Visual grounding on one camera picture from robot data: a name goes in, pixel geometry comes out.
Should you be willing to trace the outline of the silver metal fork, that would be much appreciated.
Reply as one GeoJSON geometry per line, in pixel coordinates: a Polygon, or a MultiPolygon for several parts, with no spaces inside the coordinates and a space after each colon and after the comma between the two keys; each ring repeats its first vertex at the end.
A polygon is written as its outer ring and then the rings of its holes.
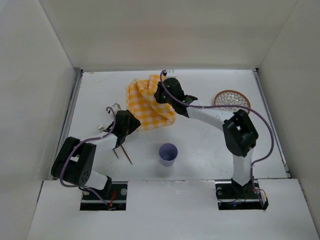
{"type": "MultiPolygon", "coordinates": [[[[97,126],[97,128],[98,128],[98,130],[99,130],[101,133],[106,130],[106,128],[105,128],[102,124],[99,124],[99,125],[97,126]]],[[[113,151],[113,153],[115,154],[115,156],[119,159],[119,156],[118,156],[118,154],[116,153],[115,149],[113,149],[112,151],[113,151]]]]}

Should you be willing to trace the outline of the yellow white checkered cloth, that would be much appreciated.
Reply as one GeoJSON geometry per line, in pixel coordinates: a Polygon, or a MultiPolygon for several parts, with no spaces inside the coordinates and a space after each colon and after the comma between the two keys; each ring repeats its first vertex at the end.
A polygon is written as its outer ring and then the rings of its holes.
{"type": "Polygon", "coordinates": [[[153,74],[149,79],[135,79],[126,86],[126,105],[128,110],[140,121],[138,131],[148,131],[173,125],[176,112],[168,103],[156,102],[160,76],[153,74]]]}

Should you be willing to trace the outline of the purple plastic cup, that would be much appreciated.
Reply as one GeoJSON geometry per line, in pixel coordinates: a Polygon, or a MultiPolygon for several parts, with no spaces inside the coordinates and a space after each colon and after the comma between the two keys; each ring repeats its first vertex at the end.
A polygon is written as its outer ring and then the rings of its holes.
{"type": "Polygon", "coordinates": [[[172,143],[165,143],[159,148],[158,155],[164,167],[171,167],[178,156],[178,149],[172,143]]]}

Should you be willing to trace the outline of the floral plate with brown rim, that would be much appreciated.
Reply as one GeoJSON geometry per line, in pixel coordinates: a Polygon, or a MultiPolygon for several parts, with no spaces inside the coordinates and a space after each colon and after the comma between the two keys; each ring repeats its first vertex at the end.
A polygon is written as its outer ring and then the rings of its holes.
{"type": "Polygon", "coordinates": [[[223,90],[216,94],[212,101],[214,106],[242,106],[251,107],[249,99],[241,92],[235,90],[223,90]]]}

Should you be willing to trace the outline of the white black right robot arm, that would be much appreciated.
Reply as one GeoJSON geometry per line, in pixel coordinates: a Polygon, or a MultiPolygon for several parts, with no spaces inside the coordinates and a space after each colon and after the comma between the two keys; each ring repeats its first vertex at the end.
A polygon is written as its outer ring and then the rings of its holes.
{"type": "Polygon", "coordinates": [[[240,109],[231,112],[213,106],[204,108],[197,97],[184,94],[174,77],[159,81],[154,97],[158,104],[170,104],[181,116],[221,130],[225,145],[233,157],[232,180],[240,186],[245,186],[251,180],[253,151],[259,135],[246,111],[240,109]]]}

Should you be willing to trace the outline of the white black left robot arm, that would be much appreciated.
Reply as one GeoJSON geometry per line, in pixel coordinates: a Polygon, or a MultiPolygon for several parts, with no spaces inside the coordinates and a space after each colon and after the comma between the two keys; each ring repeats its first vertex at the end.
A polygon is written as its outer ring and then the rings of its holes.
{"type": "Polygon", "coordinates": [[[112,179],[93,170],[95,155],[120,147],[141,125],[129,110],[115,112],[109,107],[108,111],[113,121],[108,127],[101,126],[99,134],[83,140],[72,136],[65,139],[50,172],[61,185],[93,192],[100,199],[111,195],[112,179]]]}

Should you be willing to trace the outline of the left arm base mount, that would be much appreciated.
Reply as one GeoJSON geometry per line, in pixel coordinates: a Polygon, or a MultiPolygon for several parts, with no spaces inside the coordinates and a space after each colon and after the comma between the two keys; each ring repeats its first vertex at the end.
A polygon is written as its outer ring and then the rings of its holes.
{"type": "Polygon", "coordinates": [[[125,211],[127,207],[128,182],[114,181],[108,194],[94,189],[98,196],[87,189],[81,188],[81,211],[125,211]]]}

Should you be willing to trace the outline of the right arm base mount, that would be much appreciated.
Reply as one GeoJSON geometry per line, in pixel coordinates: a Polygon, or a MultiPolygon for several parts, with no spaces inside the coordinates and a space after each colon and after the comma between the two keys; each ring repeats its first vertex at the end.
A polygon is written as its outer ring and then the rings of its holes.
{"type": "Polygon", "coordinates": [[[269,200],[266,192],[254,180],[241,186],[233,180],[215,182],[215,195],[219,210],[266,210],[269,200]]]}

